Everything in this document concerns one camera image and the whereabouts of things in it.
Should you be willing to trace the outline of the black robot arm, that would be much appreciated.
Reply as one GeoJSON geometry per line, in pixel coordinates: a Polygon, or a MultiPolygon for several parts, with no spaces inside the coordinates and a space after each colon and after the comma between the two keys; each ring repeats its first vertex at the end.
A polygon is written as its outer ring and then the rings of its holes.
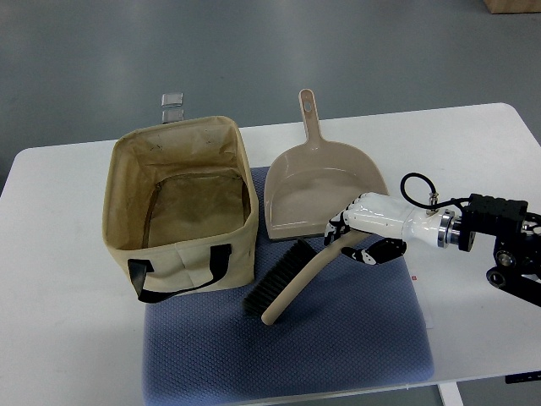
{"type": "Polygon", "coordinates": [[[540,215],[530,212],[525,200],[506,200],[471,194],[439,202],[434,183],[421,173],[408,173],[400,183],[402,197],[429,215],[438,215],[435,241],[441,248],[454,244],[470,251],[478,234],[495,237],[495,265],[486,272],[491,286],[533,305],[540,305],[540,215]],[[427,204],[406,191],[410,178],[430,188],[427,204]]]}

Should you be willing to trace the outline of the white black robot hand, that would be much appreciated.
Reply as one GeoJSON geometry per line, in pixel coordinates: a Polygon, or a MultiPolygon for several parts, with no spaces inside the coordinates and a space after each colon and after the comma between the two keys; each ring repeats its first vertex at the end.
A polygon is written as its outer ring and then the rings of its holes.
{"type": "Polygon", "coordinates": [[[457,216],[454,211],[428,214],[404,200],[368,192],[360,195],[326,225],[324,244],[352,230],[375,234],[382,239],[364,249],[343,247],[347,257],[367,265],[379,265],[404,255],[407,242],[420,240],[434,247],[451,243],[457,216]]]}

